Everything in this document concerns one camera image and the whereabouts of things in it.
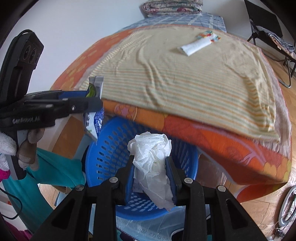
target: orange bed sheet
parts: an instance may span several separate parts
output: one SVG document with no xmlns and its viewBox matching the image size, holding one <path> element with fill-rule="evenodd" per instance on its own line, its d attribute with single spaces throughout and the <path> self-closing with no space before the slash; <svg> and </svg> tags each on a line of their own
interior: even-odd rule
<svg viewBox="0 0 296 241">
<path fill-rule="evenodd" d="M 78 90 L 94 64 L 134 29 L 107 36 L 81 54 L 55 81 L 52 90 Z M 234 182 L 246 185 L 240 202 L 267 195 L 289 178 L 291 158 L 269 150 L 243 136 L 182 117 L 104 100 L 105 111 L 131 119 L 198 146 Z"/>
</svg>

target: folded floral blanket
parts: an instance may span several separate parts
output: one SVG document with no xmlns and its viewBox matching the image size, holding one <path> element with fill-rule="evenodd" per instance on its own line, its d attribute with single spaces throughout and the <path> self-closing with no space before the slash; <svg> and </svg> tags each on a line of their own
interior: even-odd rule
<svg viewBox="0 0 296 241">
<path fill-rule="evenodd" d="M 200 14 L 202 4 L 202 0 L 152 0 L 143 4 L 143 10 L 154 15 Z"/>
</svg>

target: teal fabric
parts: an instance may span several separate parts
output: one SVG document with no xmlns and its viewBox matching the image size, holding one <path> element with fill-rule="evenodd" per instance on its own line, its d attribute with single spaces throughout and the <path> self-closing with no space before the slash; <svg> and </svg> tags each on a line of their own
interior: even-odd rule
<svg viewBox="0 0 296 241">
<path fill-rule="evenodd" d="M 80 160 L 71 160 L 39 148 L 37 156 L 39 160 L 37 171 L 34 172 L 28 168 L 23 180 L 14 181 L 9 177 L 2 181 L 5 190 L 22 201 L 23 209 L 20 218 L 33 233 L 53 211 L 40 193 L 38 183 L 70 188 L 85 184 Z M 9 199 L 14 209 L 18 211 L 19 202 L 13 198 Z"/>
</svg>

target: magenta cloth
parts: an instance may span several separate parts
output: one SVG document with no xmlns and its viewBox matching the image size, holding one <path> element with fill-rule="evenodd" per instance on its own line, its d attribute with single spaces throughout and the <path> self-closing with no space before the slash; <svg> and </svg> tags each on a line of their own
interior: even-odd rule
<svg viewBox="0 0 296 241">
<path fill-rule="evenodd" d="M 3 171 L 0 169 L 0 182 L 3 180 L 3 179 L 8 179 L 10 176 L 10 170 L 8 171 Z"/>
<path fill-rule="evenodd" d="M 15 236 L 17 241 L 28 241 L 32 237 L 32 234 L 29 233 L 29 231 L 19 231 L 16 227 L 14 227 L 12 224 L 6 222 L 6 225 L 9 227 L 12 234 Z"/>
</svg>

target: blue plaid sheet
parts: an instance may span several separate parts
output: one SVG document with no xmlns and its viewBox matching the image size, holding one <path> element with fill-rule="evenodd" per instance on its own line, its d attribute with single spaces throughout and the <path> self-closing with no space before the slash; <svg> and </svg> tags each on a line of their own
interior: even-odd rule
<svg viewBox="0 0 296 241">
<path fill-rule="evenodd" d="M 164 16 L 155 16 L 150 18 L 145 18 L 140 20 L 132 25 L 123 28 L 120 31 L 138 28 L 144 26 L 154 26 L 158 24 L 180 24 L 180 25 L 192 25 L 192 26 L 201 26 L 205 28 L 212 28 L 226 32 L 224 20 L 220 16 L 215 16 L 206 12 L 203 12 L 201 15 L 164 15 Z"/>
</svg>

